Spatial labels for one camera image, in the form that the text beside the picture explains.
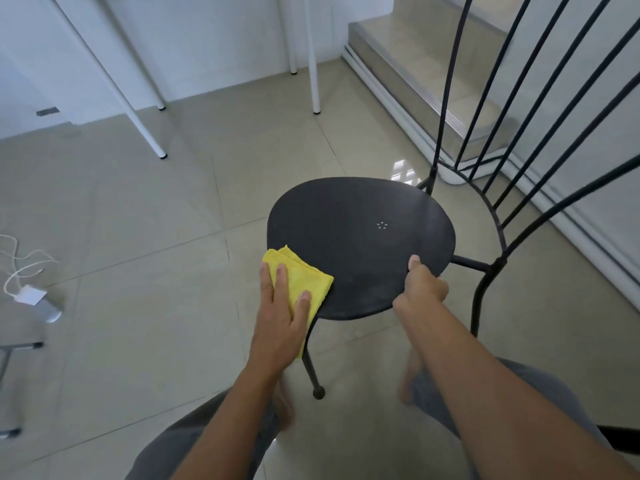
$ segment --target black metal chair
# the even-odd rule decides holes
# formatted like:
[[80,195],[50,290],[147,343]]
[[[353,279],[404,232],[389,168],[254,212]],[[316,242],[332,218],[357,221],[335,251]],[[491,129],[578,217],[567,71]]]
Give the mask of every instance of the black metal chair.
[[[411,187],[401,182],[375,178],[343,177],[312,180],[298,185],[285,193],[271,210],[267,229],[268,247],[277,249],[287,244],[304,259],[304,261],[335,277],[331,291],[311,323],[307,334],[307,341],[318,319],[354,320],[391,308],[394,298],[404,289],[406,263],[412,254],[418,254],[422,262],[425,263],[436,276],[439,276],[449,263],[469,267],[484,273],[484,276],[476,288],[472,305],[470,330],[474,336],[477,336],[484,293],[505,265],[507,265],[509,256],[519,245],[540,226],[548,222],[548,220],[556,214],[564,211],[564,209],[571,204],[640,167],[640,155],[633,156],[625,163],[556,202],[555,205],[527,226],[513,242],[507,244],[504,237],[504,228],[512,222],[513,218],[516,217],[532,197],[540,191],[542,186],[547,183],[553,174],[571,157],[599,124],[640,84],[640,72],[638,72],[638,74],[613,97],[597,117],[588,124],[587,128],[582,131],[568,149],[560,155],[556,162],[544,176],[540,178],[540,181],[535,184],[533,189],[516,206],[510,215],[508,215],[505,220],[500,220],[496,209],[601,74],[603,74],[617,55],[619,55],[620,51],[622,51],[628,42],[636,35],[638,30],[640,30],[640,18],[629,28],[580,90],[578,90],[575,97],[551,126],[538,147],[525,161],[517,175],[510,181],[496,202],[491,203],[486,195],[487,191],[491,188],[498,173],[509,158],[509,155],[520,140],[533,116],[540,108],[542,101],[548,95],[549,90],[563,71],[565,65],[611,0],[602,0],[592,15],[590,15],[545,87],[540,92],[539,97],[522,122],[522,125],[507,150],[499,158],[496,169],[482,189],[473,183],[474,176],[480,165],[483,164],[484,156],[540,49],[570,0],[560,1],[556,12],[553,14],[534,47],[531,56],[524,65],[475,165],[473,165],[472,168],[460,168],[462,155],[467,147],[469,136],[473,128],[475,128],[477,119],[502,59],[531,0],[524,0],[516,15],[514,23],[507,34],[493,70],[488,78],[460,153],[458,154],[455,164],[449,165],[440,159],[445,126],[444,115],[447,113],[447,103],[449,101],[449,92],[458,48],[460,46],[460,39],[472,1],[473,0],[466,0],[465,2],[454,39],[444,97],[442,99],[435,156],[428,178],[416,187]],[[462,178],[485,202],[495,222],[502,249],[500,256],[494,262],[479,262],[454,254],[456,235],[453,225],[441,206],[431,197],[439,166],[447,168]],[[316,399],[322,399],[324,397],[324,388],[320,386],[316,377],[316,372],[307,350],[307,343],[305,343],[303,362],[314,386],[314,397]],[[632,454],[640,454],[640,431],[612,426],[599,426],[599,428],[615,449]]]

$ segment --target foot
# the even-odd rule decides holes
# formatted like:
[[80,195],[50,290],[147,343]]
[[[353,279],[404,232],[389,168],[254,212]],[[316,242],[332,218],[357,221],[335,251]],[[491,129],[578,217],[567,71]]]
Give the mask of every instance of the foot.
[[293,423],[293,408],[291,404],[282,392],[282,386],[280,381],[276,384],[276,389],[273,391],[273,405],[276,409],[276,415],[280,420],[280,430],[286,431]]
[[409,361],[406,364],[404,378],[402,382],[400,382],[400,387],[398,387],[398,398],[400,398],[400,402],[407,406],[411,406],[413,403],[411,398],[411,382],[418,375],[421,368],[422,361],[420,360],[420,355],[412,348],[409,354]]

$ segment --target yellow cloth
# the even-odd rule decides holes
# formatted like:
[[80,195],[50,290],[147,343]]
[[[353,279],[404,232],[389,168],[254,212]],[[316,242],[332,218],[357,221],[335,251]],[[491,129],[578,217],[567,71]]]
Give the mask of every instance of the yellow cloth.
[[[293,310],[300,293],[309,290],[311,293],[311,308],[309,309],[309,319],[307,322],[307,330],[311,325],[311,320],[316,316],[318,308],[322,305],[326,294],[329,293],[333,276],[324,274],[319,269],[309,266],[302,261],[295,252],[284,246],[282,249],[268,250],[262,261],[269,265],[269,273],[271,274],[271,284],[276,283],[276,269],[280,263],[287,267],[287,277],[289,279],[289,306]],[[300,348],[298,358],[302,357],[304,344]]]

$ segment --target staircase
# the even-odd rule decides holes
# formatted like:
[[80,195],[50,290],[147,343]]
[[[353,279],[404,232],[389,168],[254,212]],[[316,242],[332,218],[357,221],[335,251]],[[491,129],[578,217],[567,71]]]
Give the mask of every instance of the staircase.
[[[464,1],[395,0],[391,14],[349,24],[347,61],[352,66],[361,65],[386,89],[394,103],[408,113],[412,125],[426,134],[424,139],[432,148],[438,135],[445,78]],[[442,142],[444,158],[448,156],[455,161],[460,152],[480,95],[521,2],[474,0],[451,85]],[[475,161],[487,142],[500,109],[490,100],[485,102],[462,155],[467,166]],[[502,122],[483,161],[483,167],[486,163],[487,168],[480,170],[478,177],[492,170],[492,156],[507,147],[516,130],[515,120],[506,118]],[[423,153],[429,158],[428,151]]]

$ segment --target metal stool leg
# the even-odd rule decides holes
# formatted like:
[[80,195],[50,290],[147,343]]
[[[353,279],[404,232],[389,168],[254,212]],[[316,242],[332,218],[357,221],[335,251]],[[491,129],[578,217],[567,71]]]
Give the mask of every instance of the metal stool leg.
[[314,369],[314,364],[311,362],[311,356],[309,355],[309,351],[305,347],[305,351],[302,352],[302,363],[305,364],[305,369],[309,374],[309,379],[311,379],[311,384],[314,385],[314,397],[318,400],[324,397],[324,387],[320,386],[320,382],[318,382],[318,377],[316,376],[316,370]]

